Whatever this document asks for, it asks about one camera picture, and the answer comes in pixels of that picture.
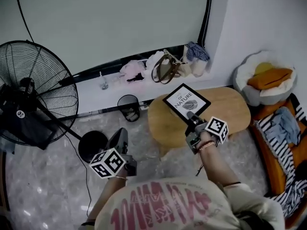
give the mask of yellow pillow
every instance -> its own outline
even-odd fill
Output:
[[[248,80],[248,85],[257,90],[267,90],[278,87],[291,77],[292,70],[288,68],[273,68]]]
[[[263,73],[267,70],[271,70],[273,68],[275,68],[275,66],[273,66],[271,63],[262,62],[259,65],[257,65],[254,76],[259,75],[260,73]]]

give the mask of fan base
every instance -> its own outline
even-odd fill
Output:
[[[78,151],[83,161],[90,163],[97,153],[105,150],[107,137],[99,131],[90,131],[80,140]]]

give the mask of cushion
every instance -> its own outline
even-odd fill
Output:
[[[247,83],[250,78],[254,77],[256,68],[261,63],[270,63],[275,68],[288,68],[293,72],[291,77],[282,82],[278,87],[267,90],[256,90],[254,87],[247,85]],[[260,104],[273,105],[277,102],[284,101],[292,93],[296,84],[297,74],[289,58],[267,50],[262,50],[247,56],[240,66],[235,69],[233,74],[234,89],[242,94],[247,104],[252,106],[258,106]]]
[[[278,87],[283,81],[291,78],[292,70],[288,68],[273,68],[260,73],[248,80],[248,85],[257,90],[267,90]]]
[[[257,65],[254,76],[266,72],[267,70],[271,70],[273,68],[275,68],[275,66],[273,66],[271,63],[262,62],[259,65]]]

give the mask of fan stand pole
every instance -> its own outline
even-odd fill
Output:
[[[46,109],[46,107],[44,105],[41,104],[41,102],[39,100],[37,100],[36,102],[36,106],[44,113],[46,114],[48,117],[50,117],[50,119],[52,121],[54,121],[54,123],[65,129],[68,133],[70,133],[72,136],[76,137],[78,140],[81,140],[81,136],[79,136],[77,133],[75,133],[74,131],[72,131],[70,128],[68,128],[66,125],[64,125],[61,121],[59,121],[49,110]]]

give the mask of wrist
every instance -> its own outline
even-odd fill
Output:
[[[198,152],[198,154],[199,154],[200,156],[208,156],[208,154],[210,154],[210,153],[211,153],[212,151],[214,151],[215,149],[216,149],[215,144],[212,144],[212,145],[209,145],[209,146],[207,146],[206,148],[200,150],[200,151]]]
[[[128,175],[127,170],[125,169],[125,166],[117,173],[116,176],[124,177],[126,178]]]
[[[206,142],[202,142],[199,146],[198,153],[201,153],[203,150],[207,149],[207,147],[214,146],[215,142],[213,140],[208,140]]]
[[[127,181],[127,180],[128,180],[128,179],[126,178],[126,176],[115,175],[114,178],[120,179],[120,180],[124,180],[124,181]]]
[[[206,142],[211,141],[211,140],[212,140],[212,138],[211,138],[211,137],[208,137],[208,138],[202,138],[202,139],[201,139],[202,143],[206,143]]]

